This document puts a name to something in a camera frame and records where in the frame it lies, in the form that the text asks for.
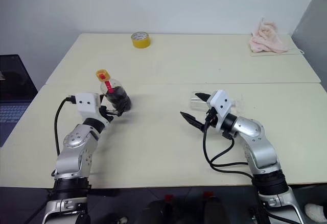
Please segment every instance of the laptop keyboard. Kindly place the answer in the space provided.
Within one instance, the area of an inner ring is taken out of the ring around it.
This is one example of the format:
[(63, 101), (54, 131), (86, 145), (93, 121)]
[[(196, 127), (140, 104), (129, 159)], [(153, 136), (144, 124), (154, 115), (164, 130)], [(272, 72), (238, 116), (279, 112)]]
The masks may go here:
[(27, 107), (27, 105), (0, 107), (0, 123), (17, 123)]

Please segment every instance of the yellow tape roll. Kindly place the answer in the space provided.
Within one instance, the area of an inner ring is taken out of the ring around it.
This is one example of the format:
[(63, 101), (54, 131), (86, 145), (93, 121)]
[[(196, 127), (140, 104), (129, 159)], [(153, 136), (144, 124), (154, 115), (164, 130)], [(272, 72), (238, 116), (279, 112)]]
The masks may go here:
[(150, 45), (150, 38), (146, 32), (133, 33), (131, 39), (136, 48), (146, 48)]

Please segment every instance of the dark liquid in bottle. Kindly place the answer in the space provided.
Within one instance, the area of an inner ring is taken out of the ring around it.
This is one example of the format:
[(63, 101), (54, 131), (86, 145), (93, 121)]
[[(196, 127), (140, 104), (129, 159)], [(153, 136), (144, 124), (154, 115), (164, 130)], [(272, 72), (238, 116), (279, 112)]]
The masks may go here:
[(113, 93), (109, 93), (109, 91), (107, 91), (106, 98), (121, 114), (131, 109), (131, 99), (121, 86), (114, 87)]

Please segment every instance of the plastic bottle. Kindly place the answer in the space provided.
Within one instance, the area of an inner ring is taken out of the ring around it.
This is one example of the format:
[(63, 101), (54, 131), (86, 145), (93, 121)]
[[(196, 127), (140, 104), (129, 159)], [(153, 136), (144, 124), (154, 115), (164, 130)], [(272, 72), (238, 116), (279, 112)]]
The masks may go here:
[(96, 76), (101, 81), (102, 93), (120, 114), (131, 109), (131, 100), (119, 81), (112, 79), (105, 69), (98, 70)]

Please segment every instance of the laptop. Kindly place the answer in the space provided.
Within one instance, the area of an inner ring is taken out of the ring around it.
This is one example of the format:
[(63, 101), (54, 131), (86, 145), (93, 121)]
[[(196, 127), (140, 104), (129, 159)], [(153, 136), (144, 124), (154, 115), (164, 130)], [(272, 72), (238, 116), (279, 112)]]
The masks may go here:
[(0, 55), (0, 147), (37, 94), (19, 55)]

